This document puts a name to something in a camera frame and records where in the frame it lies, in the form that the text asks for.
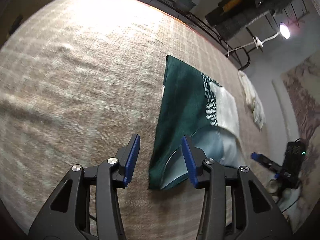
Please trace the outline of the potted plant green pot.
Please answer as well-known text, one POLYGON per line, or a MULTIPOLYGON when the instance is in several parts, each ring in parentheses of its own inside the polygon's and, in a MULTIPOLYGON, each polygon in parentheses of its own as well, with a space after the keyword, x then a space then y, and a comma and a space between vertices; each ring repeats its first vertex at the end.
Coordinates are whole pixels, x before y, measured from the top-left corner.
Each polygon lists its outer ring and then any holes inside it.
POLYGON ((182 12, 189 12, 196 4, 192 0, 177 0, 174 7, 182 12))

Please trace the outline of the white cloth garment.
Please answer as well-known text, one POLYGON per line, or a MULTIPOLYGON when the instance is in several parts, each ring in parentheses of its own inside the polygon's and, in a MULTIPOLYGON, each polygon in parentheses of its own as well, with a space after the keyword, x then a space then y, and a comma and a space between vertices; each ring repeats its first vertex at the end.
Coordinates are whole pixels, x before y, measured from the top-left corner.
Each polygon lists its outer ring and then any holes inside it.
POLYGON ((239 70, 238 78, 242 85, 243 93, 245 96, 245 104, 252 112, 254 123, 261 130, 264 123, 266 122, 263 104, 257 94, 257 91, 255 90, 255 87, 253 86, 245 72, 239 70))

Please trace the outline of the white clip-on lamp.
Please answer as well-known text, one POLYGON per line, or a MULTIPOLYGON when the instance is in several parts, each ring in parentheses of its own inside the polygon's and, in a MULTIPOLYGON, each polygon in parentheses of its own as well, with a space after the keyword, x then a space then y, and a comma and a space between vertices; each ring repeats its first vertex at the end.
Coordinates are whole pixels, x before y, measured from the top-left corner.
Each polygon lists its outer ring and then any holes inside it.
POLYGON ((260 38, 258 38, 256 36, 254 38, 254 45, 256 48, 263 48, 263 46, 266 42, 274 40, 278 36, 281 36, 282 38, 284 38, 286 40, 288 40, 291 37, 290 30, 285 23, 280 23, 279 27, 278 27, 278 31, 275 34, 273 34, 263 40, 261 40, 260 38))

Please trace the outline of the beige plaid bed blanket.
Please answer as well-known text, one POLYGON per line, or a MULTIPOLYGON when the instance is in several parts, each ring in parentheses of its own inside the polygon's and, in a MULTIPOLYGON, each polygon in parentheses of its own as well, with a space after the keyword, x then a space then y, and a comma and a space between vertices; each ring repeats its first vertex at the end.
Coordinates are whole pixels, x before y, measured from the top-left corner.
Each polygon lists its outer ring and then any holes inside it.
POLYGON ((189 181, 148 188, 167 55, 234 96, 246 163, 266 183, 250 158, 269 154, 266 130, 253 122, 238 71, 221 51, 137 0, 55 0, 1 49, 1 199, 24 231, 73 165, 98 165, 137 133, 132 182, 118 192, 126 237, 195 238, 203 191, 189 181))

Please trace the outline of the green floral patterned garment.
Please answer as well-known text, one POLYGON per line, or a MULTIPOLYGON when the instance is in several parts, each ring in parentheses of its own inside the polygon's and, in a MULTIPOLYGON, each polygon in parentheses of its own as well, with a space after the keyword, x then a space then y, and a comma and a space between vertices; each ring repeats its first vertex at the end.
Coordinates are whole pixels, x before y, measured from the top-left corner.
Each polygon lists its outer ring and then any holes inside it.
POLYGON ((188 179, 184 135, 221 165, 239 168, 246 163, 235 98, 208 75, 167 55, 149 189, 169 190, 188 179))

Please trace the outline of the yellow hanging garment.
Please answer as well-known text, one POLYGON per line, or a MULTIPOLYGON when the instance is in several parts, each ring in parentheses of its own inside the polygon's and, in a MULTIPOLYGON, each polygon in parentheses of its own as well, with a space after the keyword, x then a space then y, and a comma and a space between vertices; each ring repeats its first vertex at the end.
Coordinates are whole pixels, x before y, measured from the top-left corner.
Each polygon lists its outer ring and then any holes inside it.
POLYGON ((227 2, 222 2, 219 6, 223 9, 223 12, 228 12, 242 1, 243 0, 228 0, 227 2))

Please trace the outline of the black metal clothes rack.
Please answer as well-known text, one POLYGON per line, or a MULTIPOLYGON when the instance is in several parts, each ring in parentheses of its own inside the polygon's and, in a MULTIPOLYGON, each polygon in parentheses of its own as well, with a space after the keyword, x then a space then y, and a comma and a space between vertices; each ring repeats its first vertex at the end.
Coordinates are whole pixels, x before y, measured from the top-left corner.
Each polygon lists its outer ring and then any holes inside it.
MULTIPOLYGON (((203 20, 199 19, 193 13, 183 12, 182 10, 178 9, 175 5, 175 1, 173 1, 173 0, 151 0, 151 2, 152 1, 157 1, 157 2, 167 6, 168 8, 172 9, 173 11, 177 12, 179 14, 179 16, 183 16, 189 22, 191 22, 191 25, 198 27, 200 30, 204 31, 205 34, 209 35, 209 37, 211 37, 215 42, 217 42, 225 51, 227 50, 227 47, 226 47, 227 42, 222 38, 222 36, 213 27, 210 27, 207 23, 205 23, 203 20)), ((303 2, 303 9, 302 9, 301 16, 296 17, 297 15, 295 15, 296 19, 291 22, 289 21, 289 25, 303 23, 303 20, 302 20, 303 17, 305 17, 306 15, 308 15, 310 13, 307 10, 307 7, 305 5, 304 0, 302 0, 302 2, 303 2)), ((250 58, 249 53, 252 52, 253 50, 255 50, 255 47, 250 49, 249 51, 247 51, 245 48, 240 48, 240 50, 243 50, 244 54, 247 56, 247 62, 245 64, 242 64, 237 52, 230 50, 229 53, 231 53, 232 58, 235 59, 235 61, 239 64, 240 70, 244 70, 251 63, 251 58, 250 58)))

